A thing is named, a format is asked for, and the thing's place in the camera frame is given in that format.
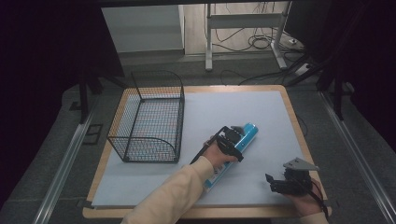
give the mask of gray carpet floor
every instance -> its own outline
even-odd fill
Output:
[[[133,64],[123,59],[123,68],[128,82],[131,72],[166,70],[178,74],[185,86],[237,85],[248,77],[279,72],[275,59],[270,54],[254,57],[240,55],[217,56],[214,70],[205,71],[202,58],[189,58],[177,62],[151,60]],[[281,84],[293,78],[262,76],[244,84]],[[328,195],[327,204],[332,207],[331,223],[387,223],[372,192],[367,187],[346,144],[340,137],[315,88],[317,77],[287,88],[294,111],[312,157],[320,167],[319,175]],[[119,218],[87,219],[82,216],[82,206],[89,192],[99,158],[102,154],[108,129],[120,100],[122,89],[101,79],[104,92],[98,96],[96,113],[91,124],[103,125],[96,144],[94,137],[87,135],[78,151],[69,176],[49,223],[120,223]],[[26,171],[18,186],[5,203],[0,213],[0,223],[32,223],[37,210],[50,186],[64,153],[72,140],[79,122],[80,112],[70,110],[79,102],[78,87],[64,93],[63,107],[43,146]],[[396,155],[374,128],[361,116],[347,96],[343,99],[345,124],[354,136],[364,158],[382,183],[389,197],[396,199]],[[237,220],[180,220],[178,223],[269,223],[266,219]],[[298,218],[274,218],[272,223],[299,223]]]

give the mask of white desk frame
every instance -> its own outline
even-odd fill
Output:
[[[212,29],[233,29],[233,28],[265,28],[277,27],[275,40],[271,43],[271,49],[276,57],[281,70],[287,69],[285,60],[280,54],[279,41],[285,28],[286,19],[290,9],[291,2],[288,2],[283,8],[282,13],[271,14],[237,14],[237,15],[212,15],[211,5],[207,4],[206,10],[206,52],[205,52],[205,69],[213,69],[213,51],[212,51]]]

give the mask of black wire mesh basket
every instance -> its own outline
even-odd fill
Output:
[[[107,140],[125,162],[171,162],[180,158],[184,89],[178,75],[132,74]]]

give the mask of white paper sheet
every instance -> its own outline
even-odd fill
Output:
[[[186,93],[178,164],[125,163],[111,151],[93,206],[131,206],[141,202],[182,165],[189,164],[203,142],[223,126],[257,125],[259,132],[219,183],[203,194],[200,205],[290,203],[270,190],[265,174],[284,179],[283,163],[303,158],[279,91]]]

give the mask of table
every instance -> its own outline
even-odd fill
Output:
[[[295,131],[298,143],[302,149],[304,160],[314,163],[310,155],[308,146],[304,140],[303,133],[300,129],[297,118],[294,114],[290,99],[286,90],[282,86],[209,86],[209,87],[185,87],[185,92],[242,92],[242,91],[279,91],[285,107],[288,111],[291,125]],[[106,169],[106,162],[110,155],[112,148],[107,142],[104,152],[96,170],[95,177],[92,181],[92,186],[87,197],[87,201],[91,202],[102,179]],[[311,176],[320,181],[317,172],[310,172]],[[126,213],[130,212],[128,208],[84,208],[83,216],[86,218],[105,218],[105,217],[124,217]],[[242,217],[296,217],[296,211],[293,206],[250,206],[250,207],[193,207],[182,218],[242,218]]]

